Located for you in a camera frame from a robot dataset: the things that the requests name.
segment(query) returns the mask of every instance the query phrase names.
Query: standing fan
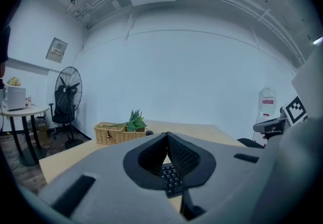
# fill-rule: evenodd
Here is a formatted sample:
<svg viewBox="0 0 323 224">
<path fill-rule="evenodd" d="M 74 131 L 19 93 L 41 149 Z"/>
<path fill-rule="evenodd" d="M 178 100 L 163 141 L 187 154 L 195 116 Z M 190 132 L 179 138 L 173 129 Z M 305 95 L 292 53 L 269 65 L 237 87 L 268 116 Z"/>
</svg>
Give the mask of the standing fan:
<svg viewBox="0 0 323 224">
<path fill-rule="evenodd" d="M 53 122 L 70 124 L 71 136 L 65 143 L 69 149 L 81 143 L 82 140 L 74 139 L 72 121 L 75 118 L 75 110 L 79 107 L 82 97 L 82 80 L 79 72 L 74 67 L 67 67 L 61 71 L 55 85 L 55 115 Z"/>
</svg>

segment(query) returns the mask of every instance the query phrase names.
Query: black keyboard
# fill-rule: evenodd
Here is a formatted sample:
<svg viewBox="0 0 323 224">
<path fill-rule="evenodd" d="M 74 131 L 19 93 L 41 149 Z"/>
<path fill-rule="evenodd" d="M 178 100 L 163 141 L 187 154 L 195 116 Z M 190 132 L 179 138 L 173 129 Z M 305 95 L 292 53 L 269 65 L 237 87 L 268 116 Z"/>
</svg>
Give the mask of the black keyboard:
<svg viewBox="0 0 323 224">
<path fill-rule="evenodd" d="M 161 167 L 160 176 L 167 184 L 168 189 L 166 190 L 166 194 L 169 198 L 178 196 L 182 193 L 183 182 L 177 175 L 177 171 L 173 164 L 163 164 Z"/>
</svg>

